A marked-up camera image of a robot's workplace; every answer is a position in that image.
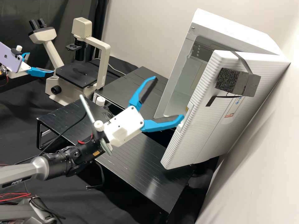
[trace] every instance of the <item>cable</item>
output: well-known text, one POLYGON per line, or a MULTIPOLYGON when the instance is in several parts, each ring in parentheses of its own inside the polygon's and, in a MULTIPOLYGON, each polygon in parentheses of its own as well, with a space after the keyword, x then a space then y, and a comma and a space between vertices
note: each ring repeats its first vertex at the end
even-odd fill
POLYGON ((0 87, 5 86, 6 84, 8 84, 8 76, 6 76, 6 83, 4 85, 0 85, 0 87))
POLYGON ((117 72, 119 72, 119 73, 121 73, 121 74, 123 74, 123 75, 126 75, 125 73, 123 73, 123 72, 121 72, 121 71, 119 71, 119 70, 117 70, 117 69, 115 69, 114 67, 112 67, 109 63, 108 63, 108 65, 110 66, 110 68, 112 68, 114 71, 117 71, 117 72))
POLYGON ((53 215, 55 215, 55 216, 57 216, 57 217, 59 217, 59 218, 61 218, 61 219, 66 219, 66 217, 64 217, 64 216, 62 216, 62 215, 60 215, 60 214, 58 214, 57 212, 53 211, 52 209, 45 208, 45 207, 43 207, 43 206, 41 206, 41 205, 36 204, 35 201, 34 201, 34 198, 31 198, 31 201, 30 201, 30 202, 32 203, 32 205, 33 205, 34 207, 36 207, 36 208, 38 208, 38 209, 44 210, 44 211, 46 211, 46 212, 49 212, 49 213, 51 213, 51 214, 53 214, 53 215))
POLYGON ((114 67, 112 67, 112 65, 111 65, 111 64, 109 64, 109 63, 108 63, 108 65, 109 65, 109 66, 110 66, 110 68, 112 68, 114 71, 117 71, 117 72, 119 72, 119 73, 121 73, 121 74, 123 74, 123 75, 126 75, 125 73, 123 73, 123 72, 121 72, 121 71, 119 71, 119 70, 115 69, 114 67))
POLYGON ((90 142, 92 139, 93 139, 93 133, 91 133, 90 139, 87 142, 83 142, 83 141, 80 141, 80 140, 77 140, 77 142, 84 145, 84 144, 90 142))
POLYGON ((27 189, 26 181, 24 181, 24 187, 25 187, 25 191, 26 191, 27 193, 29 193, 29 191, 28 191, 28 189, 27 189))
POLYGON ((97 188, 101 188, 102 186, 104 186, 104 183, 105 183, 105 176, 104 176, 104 172, 103 172, 103 168, 101 166, 101 164, 99 164, 97 161, 96 161, 96 164, 100 167, 101 169, 101 177, 102 177, 102 183, 100 185, 95 185, 95 186, 86 186, 86 189, 87 190, 90 190, 90 189, 97 189, 97 188))
MULTIPOLYGON (((65 129, 60 135, 58 135, 56 138, 54 138, 49 145, 47 145, 37 156, 40 156, 42 155, 58 138, 60 138, 64 133, 66 133, 69 129, 71 129, 73 126, 75 126, 76 124, 78 124, 79 122, 81 122, 86 116, 86 112, 84 113, 84 116, 80 118, 80 120, 78 120, 77 122, 75 122, 74 124, 72 124, 71 126, 69 126, 67 129, 65 129)), ((19 161, 17 163, 15 163, 14 165, 17 165, 17 164, 20 164, 20 163, 23 163, 27 160, 30 160, 30 159, 33 159, 34 157, 36 156, 32 156, 30 158, 27 158, 27 159, 24 159, 22 161, 19 161)))
POLYGON ((23 197, 26 197, 26 196, 29 196, 29 195, 31 195, 31 194, 29 193, 29 194, 20 195, 20 196, 14 197, 14 198, 2 199, 2 200, 0 200, 0 202, 10 201, 10 200, 14 200, 14 199, 17 199, 17 198, 23 198, 23 197))

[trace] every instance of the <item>metal tube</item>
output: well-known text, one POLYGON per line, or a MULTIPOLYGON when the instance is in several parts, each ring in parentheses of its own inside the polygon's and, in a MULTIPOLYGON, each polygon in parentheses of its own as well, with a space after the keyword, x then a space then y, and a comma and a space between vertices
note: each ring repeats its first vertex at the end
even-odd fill
POLYGON ((95 119, 94 119, 93 114, 91 113, 91 111, 89 109, 89 106, 88 106, 86 100, 84 99, 84 96, 82 94, 80 94, 79 97, 80 97, 80 100, 81 100, 81 102, 83 104, 83 107, 84 107, 84 109, 85 109, 85 111, 86 111, 86 113, 87 113, 87 115, 88 115, 91 123, 93 124, 95 122, 95 119))

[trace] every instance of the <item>black table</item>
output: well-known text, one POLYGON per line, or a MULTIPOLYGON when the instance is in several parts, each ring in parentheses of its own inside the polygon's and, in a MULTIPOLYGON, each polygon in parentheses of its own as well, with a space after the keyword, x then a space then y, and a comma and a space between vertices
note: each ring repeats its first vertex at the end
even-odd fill
MULTIPOLYGON (((88 100, 95 119, 105 122, 105 110, 88 100)), ((46 126, 56 134, 62 133, 67 127, 75 123, 84 115, 84 108, 80 100, 59 108, 38 118, 37 132, 40 126, 46 126)), ((91 134, 91 123, 88 117, 75 125, 63 138, 69 144, 77 144, 91 134)), ((192 168, 185 166, 166 170, 160 160, 166 148, 144 135, 137 135, 126 144, 114 147, 112 156, 103 154, 96 160, 138 190, 144 196, 170 213, 181 192, 192 175, 192 168)))

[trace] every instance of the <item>red wire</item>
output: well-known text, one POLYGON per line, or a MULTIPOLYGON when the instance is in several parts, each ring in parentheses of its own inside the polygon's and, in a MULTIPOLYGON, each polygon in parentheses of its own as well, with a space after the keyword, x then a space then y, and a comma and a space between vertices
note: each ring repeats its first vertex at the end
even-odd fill
POLYGON ((17 198, 23 198, 23 197, 27 197, 31 195, 31 193, 28 193, 28 194, 24 194, 24 195, 20 195, 18 197, 14 197, 14 198, 7 198, 7 199, 3 199, 3 200, 0 200, 0 202, 4 202, 4 201, 10 201, 10 200, 14 200, 14 199, 17 199, 17 198))
POLYGON ((4 85, 1 85, 0 87, 5 86, 6 84, 8 84, 8 76, 6 76, 6 83, 4 85))
POLYGON ((82 145, 86 144, 86 142, 79 141, 79 140, 77 140, 77 141, 78 141, 79 144, 82 144, 82 145))

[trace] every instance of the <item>white machine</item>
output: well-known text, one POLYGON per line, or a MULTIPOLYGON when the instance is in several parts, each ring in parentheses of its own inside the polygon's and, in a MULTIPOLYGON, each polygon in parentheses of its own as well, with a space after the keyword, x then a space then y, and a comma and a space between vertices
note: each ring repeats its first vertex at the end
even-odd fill
POLYGON ((110 45, 93 38, 92 35, 92 22, 85 18, 75 18, 73 21, 72 34, 75 37, 75 44, 69 45, 70 50, 77 50, 82 48, 84 51, 86 44, 90 44, 100 49, 101 54, 98 56, 101 58, 98 76, 96 83, 87 85, 85 87, 78 87, 66 79, 57 76, 57 69, 61 69, 64 66, 57 50, 55 49, 52 40, 56 37, 56 32, 53 27, 47 27, 42 19, 38 20, 40 28, 38 28, 36 22, 31 20, 31 26, 33 31, 29 34, 30 39, 35 44, 43 44, 49 58, 55 68, 55 73, 52 77, 46 80, 45 92, 49 97, 60 103, 61 105, 67 105, 75 100, 79 99, 79 95, 83 94, 86 97, 92 96, 95 89, 100 89, 105 84, 108 61, 110 56, 110 45), (77 42, 84 42, 83 46, 77 46, 77 42))
POLYGON ((155 114, 185 115, 163 166, 172 169, 228 152, 289 64, 267 34, 198 9, 155 114), (253 97, 215 88, 222 68, 246 72, 244 60, 260 77, 253 97))

